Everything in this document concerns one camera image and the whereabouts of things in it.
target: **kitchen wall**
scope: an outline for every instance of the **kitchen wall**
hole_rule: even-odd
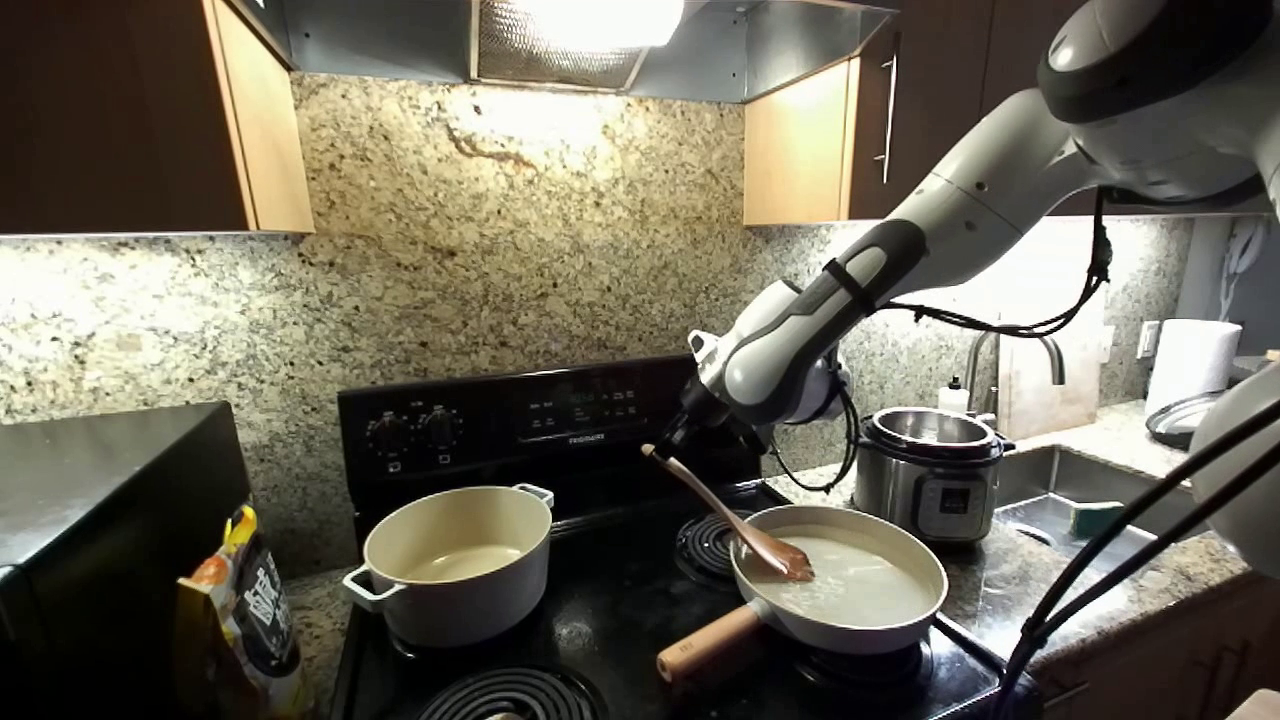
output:
[[[316,237],[41,237],[0,244],[0,420],[232,400],[286,577],[353,563],[335,392],[680,350],[855,225],[740,226],[740,108],[296,80]],[[1077,271],[1085,219],[990,280],[1028,306]],[[1090,311],[1120,335],[1173,306],[1184,231],[1126,219]],[[967,335],[875,315],[843,340],[863,409],[926,400]]]

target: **range hood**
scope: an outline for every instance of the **range hood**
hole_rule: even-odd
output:
[[[494,2],[283,0],[286,52],[298,72],[740,103],[855,56],[894,16],[890,0],[683,0],[663,46],[557,56],[512,46],[490,24]]]

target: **wooden spoon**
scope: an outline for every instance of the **wooden spoon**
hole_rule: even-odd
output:
[[[813,581],[813,563],[804,556],[804,546],[766,537],[762,526],[740,518],[727,504],[719,504],[719,496],[693,474],[693,469],[683,469],[674,456],[660,456],[650,443],[641,443],[641,456],[656,459],[669,474],[674,474],[680,482],[687,482],[766,569],[777,569],[783,581]]]

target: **black stove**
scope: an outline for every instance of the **black stove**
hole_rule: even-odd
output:
[[[660,649],[742,605],[723,522],[641,456],[687,374],[687,359],[633,359],[338,392],[358,537],[411,496],[515,478],[557,491],[557,537],[547,595],[494,639],[411,650],[353,607],[327,714],[987,714],[994,668],[944,621],[890,655],[813,650],[762,626],[680,688],[656,677]],[[731,432],[683,459],[740,512],[781,504]]]

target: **light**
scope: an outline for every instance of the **light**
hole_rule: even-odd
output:
[[[509,0],[499,21],[525,46],[623,52],[674,37],[683,0]]]

